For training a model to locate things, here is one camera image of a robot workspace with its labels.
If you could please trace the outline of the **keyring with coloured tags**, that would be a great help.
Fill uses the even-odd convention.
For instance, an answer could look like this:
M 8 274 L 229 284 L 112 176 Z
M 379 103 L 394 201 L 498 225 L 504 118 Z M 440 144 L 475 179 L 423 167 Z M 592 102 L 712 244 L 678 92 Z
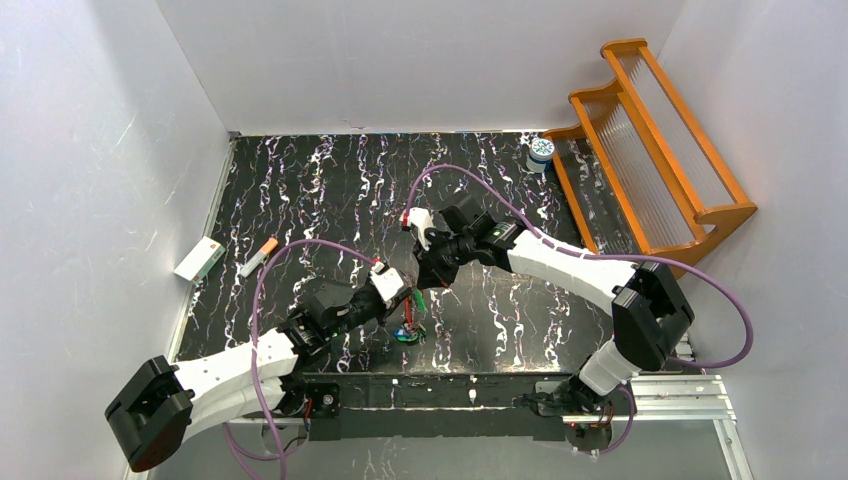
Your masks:
M 403 322 L 393 332 L 394 338 L 404 344 L 417 344 L 427 336 L 421 319 L 427 313 L 423 294 L 417 288 L 404 300 Z

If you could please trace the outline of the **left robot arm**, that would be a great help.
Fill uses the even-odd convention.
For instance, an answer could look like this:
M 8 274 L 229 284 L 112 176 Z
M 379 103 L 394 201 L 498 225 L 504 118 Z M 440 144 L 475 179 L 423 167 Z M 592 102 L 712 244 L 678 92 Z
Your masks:
M 358 288 L 323 281 L 256 344 L 174 364 L 163 356 L 147 360 L 104 413 L 130 469 L 150 470 L 206 429 L 263 405 L 277 408 L 292 392 L 285 377 L 333 338 L 371 320 L 384 322 L 412 293 L 404 281 L 369 279 Z

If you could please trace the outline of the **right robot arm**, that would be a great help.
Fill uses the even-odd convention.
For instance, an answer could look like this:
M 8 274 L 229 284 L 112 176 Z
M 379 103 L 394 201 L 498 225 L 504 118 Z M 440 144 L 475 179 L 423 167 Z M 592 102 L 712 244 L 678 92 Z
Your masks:
M 440 210 L 413 207 L 403 229 L 416 238 L 421 290 L 448 287 L 460 267 L 484 266 L 541 279 L 589 301 L 613 320 L 613 334 L 562 391 L 599 398 L 642 372 L 662 369 L 695 315 L 670 268 L 654 261 L 594 260 L 590 252 L 537 235 L 523 221 L 493 218 L 473 197 Z

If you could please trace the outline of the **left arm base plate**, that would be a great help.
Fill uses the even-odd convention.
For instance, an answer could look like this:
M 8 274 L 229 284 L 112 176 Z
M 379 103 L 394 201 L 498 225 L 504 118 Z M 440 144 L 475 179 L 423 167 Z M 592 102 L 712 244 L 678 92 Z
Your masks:
M 341 389 L 337 383 L 289 383 L 275 410 L 283 417 L 335 418 L 340 408 Z

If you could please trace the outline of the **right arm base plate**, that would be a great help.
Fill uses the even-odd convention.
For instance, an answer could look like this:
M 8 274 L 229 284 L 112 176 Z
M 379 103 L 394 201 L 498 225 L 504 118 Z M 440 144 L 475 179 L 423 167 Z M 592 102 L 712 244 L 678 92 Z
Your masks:
M 635 397 L 630 386 L 619 385 L 599 395 L 582 383 L 569 380 L 543 380 L 529 393 L 515 399 L 515 405 L 530 408 L 542 417 L 577 416 L 583 423 L 611 423 L 636 415 Z

